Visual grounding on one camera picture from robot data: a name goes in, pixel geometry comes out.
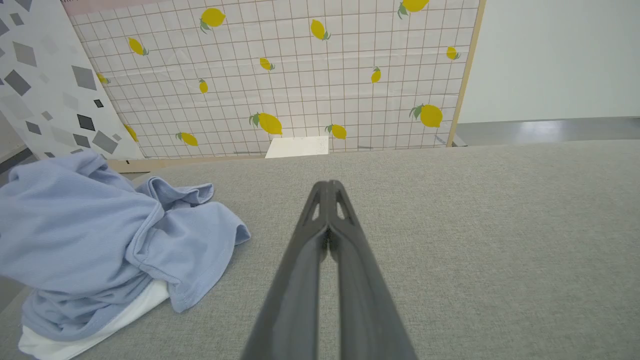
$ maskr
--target blue towel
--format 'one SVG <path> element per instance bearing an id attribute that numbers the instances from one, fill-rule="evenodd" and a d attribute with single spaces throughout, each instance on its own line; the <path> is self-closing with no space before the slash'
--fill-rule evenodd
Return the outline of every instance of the blue towel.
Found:
<path id="1" fill-rule="evenodd" d="M 95 334 L 152 279 L 173 309 L 194 306 L 225 271 L 244 223 L 213 185 L 137 189 L 93 151 L 15 167 L 0 188 L 0 274 L 35 290 L 22 323 L 56 341 Z"/>

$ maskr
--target grid pattern fabric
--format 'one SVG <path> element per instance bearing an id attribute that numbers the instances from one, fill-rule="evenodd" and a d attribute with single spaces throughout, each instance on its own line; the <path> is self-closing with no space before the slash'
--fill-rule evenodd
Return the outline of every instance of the grid pattern fabric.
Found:
<path id="1" fill-rule="evenodd" d="M 329 135 L 335 152 L 442 147 L 479 0 L 431 0 L 406 15 L 399 6 L 173 0 L 71 22 L 149 158 L 265 154 L 279 136 Z M 224 14 L 218 26 L 201 20 L 211 8 Z M 439 127 L 420 121 L 422 104 L 440 109 Z"/>

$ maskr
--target white cloth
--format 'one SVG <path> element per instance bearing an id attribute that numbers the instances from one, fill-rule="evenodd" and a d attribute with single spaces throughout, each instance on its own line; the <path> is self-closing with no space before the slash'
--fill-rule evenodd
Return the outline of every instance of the white cloth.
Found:
<path id="1" fill-rule="evenodd" d="M 76 341 L 53 341 L 22 326 L 18 348 L 40 360 L 67 360 L 87 351 L 116 331 L 136 321 L 169 297 L 164 280 L 153 280 L 120 314 L 88 338 Z"/>

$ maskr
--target pink border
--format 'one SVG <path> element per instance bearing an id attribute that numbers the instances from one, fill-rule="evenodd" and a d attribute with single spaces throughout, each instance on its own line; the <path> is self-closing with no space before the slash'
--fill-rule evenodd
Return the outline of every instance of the pink border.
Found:
<path id="1" fill-rule="evenodd" d="M 99 12 L 127 6 L 159 3 L 159 0 L 60 0 L 68 16 Z"/>

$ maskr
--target yellow lemon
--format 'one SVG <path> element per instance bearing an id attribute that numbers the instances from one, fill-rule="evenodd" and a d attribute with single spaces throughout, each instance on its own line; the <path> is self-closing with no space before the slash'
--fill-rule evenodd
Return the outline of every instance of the yellow lemon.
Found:
<path id="1" fill-rule="evenodd" d="M 129 38 L 129 47 L 131 48 L 131 50 L 133 50 L 134 53 L 138 55 L 149 54 L 149 52 L 144 47 L 142 47 L 142 45 L 140 45 L 140 43 L 134 38 Z"/>
<path id="2" fill-rule="evenodd" d="M 420 105 L 411 109 L 409 117 L 420 117 L 420 121 L 428 127 L 440 127 L 442 122 L 442 110 L 433 105 Z"/>
<path id="3" fill-rule="evenodd" d="M 328 133 L 333 133 L 333 135 L 338 139 L 344 140 L 347 138 L 347 131 L 344 129 L 344 127 L 340 125 L 331 124 L 327 126 L 324 130 Z"/>
<path id="4" fill-rule="evenodd" d="M 109 79 L 105 78 L 104 75 L 102 75 L 101 73 L 97 73 L 96 75 L 98 75 L 98 80 L 100 80 L 101 83 L 103 84 L 110 83 Z"/>
<path id="5" fill-rule="evenodd" d="M 329 34 L 328 31 L 324 30 L 324 25 L 322 25 L 322 22 L 319 22 L 315 19 L 311 22 L 311 34 L 313 34 L 320 40 L 329 40 L 329 38 L 331 37 L 331 34 Z"/>
<path id="6" fill-rule="evenodd" d="M 400 7 L 398 8 L 398 17 L 402 19 L 400 14 L 409 15 L 407 11 L 412 13 L 419 12 L 427 5 L 428 2 L 429 0 L 404 0 L 400 3 Z"/>
<path id="7" fill-rule="evenodd" d="M 380 72 L 380 68 L 379 67 L 375 67 L 373 69 L 373 74 L 371 74 L 371 83 L 377 83 L 380 81 L 380 76 L 382 76 L 382 73 Z"/>
<path id="8" fill-rule="evenodd" d="M 129 135 L 131 135 L 131 137 L 133 138 L 133 141 L 138 142 L 138 135 L 136 135 L 136 132 L 133 131 L 133 129 L 131 129 L 131 126 L 127 125 L 127 124 L 123 124 L 124 128 L 129 132 Z"/>
<path id="9" fill-rule="evenodd" d="M 456 48 L 453 46 L 449 46 L 447 48 L 447 57 L 451 60 L 455 60 L 460 57 L 460 53 L 456 51 Z"/>
<path id="10" fill-rule="evenodd" d="M 265 130 L 269 134 L 282 135 L 282 124 L 273 115 L 265 113 L 256 113 L 249 117 L 249 124 L 253 122 L 254 126 L 258 126 Z"/>
<path id="11" fill-rule="evenodd" d="M 200 79 L 198 80 L 198 82 L 200 83 L 200 92 L 204 94 L 207 91 L 209 91 L 209 85 L 207 85 L 206 81 L 204 81 L 203 79 Z"/>
<path id="12" fill-rule="evenodd" d="M 273 66 L 272 63 L 269 62 L 269 60 L 265 59 L 265 58 L 260 58 L 260 66 L 264 69 L 264 70 L 273 70 L 276 67 Z"/>
<path id="13" fill-rule="evenodd" d="M 216 8 L 206 9 L 200 18 L 200 30 L 206 33 L 205 30 L 211 30 L 211 28 L 220 26 L 225 20 L 225 17 L 227 16 Z"/>
<path id="14" fill-rule="evenodd" d="M 187 145 L 198 146 L 198 140 L 195 136 L 189 133 L 177 133 L 175 137 L 178 138 L 178 140 L 182 140 Z"/>

